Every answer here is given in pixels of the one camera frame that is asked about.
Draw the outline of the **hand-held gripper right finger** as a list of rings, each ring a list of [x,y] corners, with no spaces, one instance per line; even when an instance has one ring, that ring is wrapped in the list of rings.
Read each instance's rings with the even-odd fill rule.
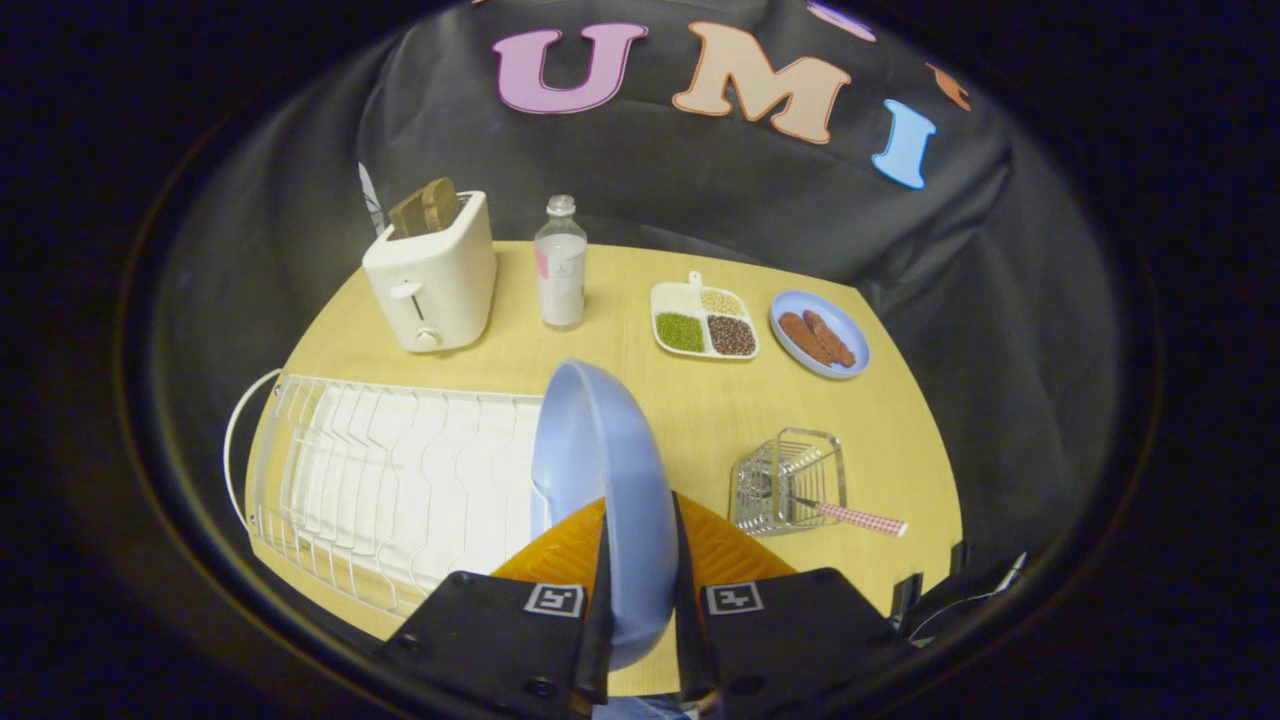
[[[820,703],[913,655],[837,569],[799,571],[675,495],[680,693],[723,703]]]

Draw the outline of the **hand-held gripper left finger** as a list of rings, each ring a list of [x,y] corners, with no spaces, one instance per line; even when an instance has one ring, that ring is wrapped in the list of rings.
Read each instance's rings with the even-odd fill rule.
[[[595,500],[492,575],[453,571],[378,661],[493,717],[586,717],[608,701],[611,524]]]

